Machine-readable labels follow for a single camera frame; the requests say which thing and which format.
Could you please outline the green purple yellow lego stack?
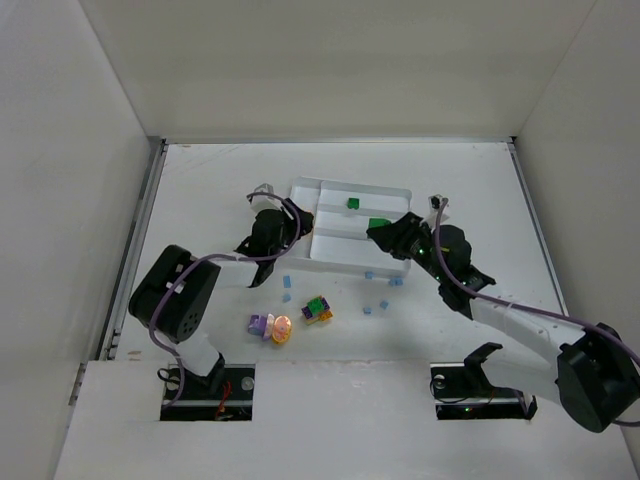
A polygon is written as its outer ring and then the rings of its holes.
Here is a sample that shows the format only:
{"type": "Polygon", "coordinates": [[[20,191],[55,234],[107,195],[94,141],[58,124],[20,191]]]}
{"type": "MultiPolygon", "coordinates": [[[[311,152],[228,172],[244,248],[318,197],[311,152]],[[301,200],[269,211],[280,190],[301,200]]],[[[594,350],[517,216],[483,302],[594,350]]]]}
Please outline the green purple yellow lego stack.
{"type": "Polygon", "coordinates": [[[330,305],[324,296],[316,296],[309,300],[302,307],[301,312],[307,325],[326,322],[333,318],[330,305]]]}

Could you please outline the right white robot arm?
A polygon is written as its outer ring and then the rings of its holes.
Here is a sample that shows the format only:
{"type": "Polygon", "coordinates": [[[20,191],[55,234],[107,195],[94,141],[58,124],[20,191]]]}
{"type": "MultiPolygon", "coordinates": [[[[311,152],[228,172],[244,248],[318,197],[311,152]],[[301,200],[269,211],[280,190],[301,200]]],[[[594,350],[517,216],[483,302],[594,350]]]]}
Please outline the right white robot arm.
{"type": "Polygon", "coordinates": [[[453,225],[430,226],[407,213],[394,223],[370,227],[367,236],[397,260],[412,260],[439,284],[454,312],[504,333],[537,355],[522,365],[503,346],[486,342],[462,361],[474,395],[497,388],[538,395],[560,405],[588,431],[620,424],[639,399],[639,358],[605,324],[570,321],[555,312],[518,304],[471,262],[471,245],[453,225]]]}

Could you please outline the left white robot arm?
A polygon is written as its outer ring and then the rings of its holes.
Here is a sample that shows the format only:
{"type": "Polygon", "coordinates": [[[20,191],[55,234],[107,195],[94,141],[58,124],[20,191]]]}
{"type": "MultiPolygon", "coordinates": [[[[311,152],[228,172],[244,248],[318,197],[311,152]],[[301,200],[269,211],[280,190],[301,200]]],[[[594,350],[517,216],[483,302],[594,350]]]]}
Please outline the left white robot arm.
{"type": "Polygon", "coordinates": [[[171,354],[180,385],[188,382],[215,392],[224,372],[224,356],[199,331],[213,291],[257,288],[273,273],[276,260],[313,228],[314,215],[293,200],[253,193],[250,200],[273,199],[276,208],[262,208],[251,233],[232,254],[201,258],[178,246],[167,246],[134,290],[128,313],[148,331],[152,342],[171,354]]]}

